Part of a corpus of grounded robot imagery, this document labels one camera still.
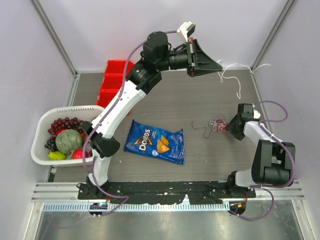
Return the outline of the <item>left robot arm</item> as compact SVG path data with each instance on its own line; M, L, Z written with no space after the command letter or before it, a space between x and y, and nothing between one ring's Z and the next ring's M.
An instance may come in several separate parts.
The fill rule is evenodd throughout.
M119 150L120 143L114 133L130 110L142 100L162 79L167 70L186 69L190 77L221 72L223 67L211 59L190 34L185 42L172 49L168 41L169 31L152 32L139 46L140 60L130 70L124 69L122 86L104 111L92 122L81 127L87 134L86 144L92 148L91 173L86 179L89 194L100 200L107 192L111 157Z

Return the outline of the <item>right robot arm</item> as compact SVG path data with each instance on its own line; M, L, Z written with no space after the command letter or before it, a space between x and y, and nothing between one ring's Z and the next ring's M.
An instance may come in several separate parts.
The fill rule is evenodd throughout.
M226 193L233 198L243 197L252 187L286 188L293 184L296 166L296 147L285 142L265 126L254 104L240 103L237 114L226 130L237 140L249 138L256 150L251 168L233 171L225 184Z

